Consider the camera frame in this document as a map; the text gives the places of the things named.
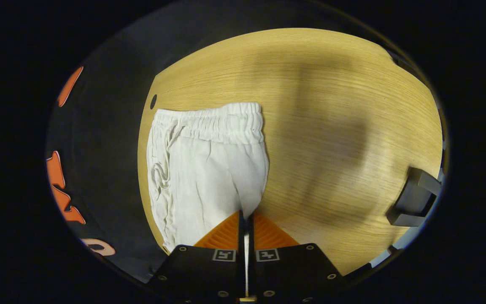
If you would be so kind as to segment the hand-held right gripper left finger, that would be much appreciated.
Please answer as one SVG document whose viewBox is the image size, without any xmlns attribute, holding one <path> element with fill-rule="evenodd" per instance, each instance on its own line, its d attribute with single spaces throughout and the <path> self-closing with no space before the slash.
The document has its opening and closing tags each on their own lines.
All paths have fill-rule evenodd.
<svg viewBox="0 0 486 304">
<path fill-rule="evenodd" d="M 245 294 L 244 230 L 237 211 L 193 246 L 176 246 L 149 290 L 168 302 L 239 302 Z"/>
</svg>

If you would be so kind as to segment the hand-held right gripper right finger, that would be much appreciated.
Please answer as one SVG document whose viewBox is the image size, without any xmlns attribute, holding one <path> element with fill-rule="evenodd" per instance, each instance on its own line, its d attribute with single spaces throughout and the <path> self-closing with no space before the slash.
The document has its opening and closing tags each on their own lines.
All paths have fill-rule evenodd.
<svg viewBox="0 0 486 304">
<path fill-rule="evenodd" d="M 257 302 L 328 302 L 345 278 L 317 244 L 301 244 L 265 215 L 251 216 L 249 291 Z"/>
</svg>

